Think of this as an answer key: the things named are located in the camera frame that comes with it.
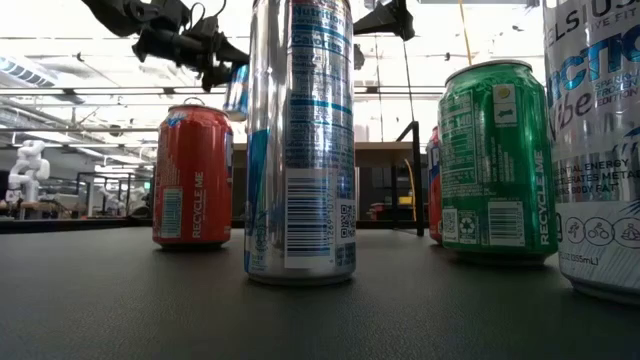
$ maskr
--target qr code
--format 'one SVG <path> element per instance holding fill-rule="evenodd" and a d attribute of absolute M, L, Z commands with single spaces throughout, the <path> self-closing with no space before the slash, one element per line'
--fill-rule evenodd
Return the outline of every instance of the qr code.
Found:
<path fill-rule="evenodd" d="M 456 209 L 443 209 L 442 210 L 442 234 L 452 235 L 457 237 L 458 235 L 458 211 Z"/>
<path fill-rule="evenodd" d="M 352 238 L 356 236 L 356 207 L 354 205 L 340 205 L 340 237 Z"/>

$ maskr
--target aluminum can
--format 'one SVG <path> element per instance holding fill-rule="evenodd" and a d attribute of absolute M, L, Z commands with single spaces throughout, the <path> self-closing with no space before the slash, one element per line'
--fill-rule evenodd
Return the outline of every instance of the aluminum can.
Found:
<path fill-rule="evenodd" d="M 427 144 L 429 174 L 429 235 L 442 244 L 442 185 L 440 182 L 440 142 L 434 127 Z"/>
<path fill-rule="evenodd" d="M 249 65 L 232 68 L 231 81 L 227 83 L 224 105 L 230 121 L 242 122 L 249 115 Z"/>
<path fill-rule="evenodd" d="M 355 270 L 346 0 L 259 0 L 251 25 L 245 270 L 284 285 Z"/>
<path fill-rule="evenodd" d="M 527 63 L 489 61 L 440 100 L 442 238 L 460 257 L 539 265 L 557 251 L 544 89 Z"/>
<path fill-rule="evenodd" d="M 198 105 L 169 109 L 158 140 L 153 241 L 193 248 L 229 240 L 232 151 L 223 111 Z"/>
<path fill-rule="evenodd" d="M 633 1 L 544 6 L 560 270 L 640 305 L 640 25 Z"/>

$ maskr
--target blue soda can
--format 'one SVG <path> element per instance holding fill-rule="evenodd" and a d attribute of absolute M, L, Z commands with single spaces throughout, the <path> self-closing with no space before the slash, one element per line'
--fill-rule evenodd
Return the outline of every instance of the blue soda can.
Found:
<path fill-rule="evenodd" d="M 245 270 L 283 285 L 355 270 L 353 27 L 347 0 L 256 0 Z"/>
<path fill-rule="evenodd" d="M 249 65 L 233 67 L 231 82 L 227 84 L 222 106 L 230 121 L 242 122 L 249 115 Z"/>

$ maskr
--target recycling symbol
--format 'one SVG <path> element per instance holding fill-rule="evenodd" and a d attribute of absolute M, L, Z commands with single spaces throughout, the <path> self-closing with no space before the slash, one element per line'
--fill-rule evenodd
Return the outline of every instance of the recycling symbol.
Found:
<path fill-rule="evenodd" d="M 473 234 L 473 231 L 475 230 L 476 225 L 473 223 L 473 220 L 471 220 L 468 217 L 464 217 L 462 218 L 462 220 L 460 220 L 460 232 L 463 234 Z"/>

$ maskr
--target red soda can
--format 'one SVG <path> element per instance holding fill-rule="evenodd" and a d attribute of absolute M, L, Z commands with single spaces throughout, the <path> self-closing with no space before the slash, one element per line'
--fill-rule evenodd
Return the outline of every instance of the red soda can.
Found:
<path fill-rule="evenodd" d="M 231 235 L 233 132 L 223 111 L 178 105 L 160 125 L 153 241 L 220 246 Z"/>
<path fill-rule="evenodd" d="M 442 244 L 442 186 L 440 184 L 440 142 L 434 127 L 427 144 L 429 159 L 429 235 Z"/>

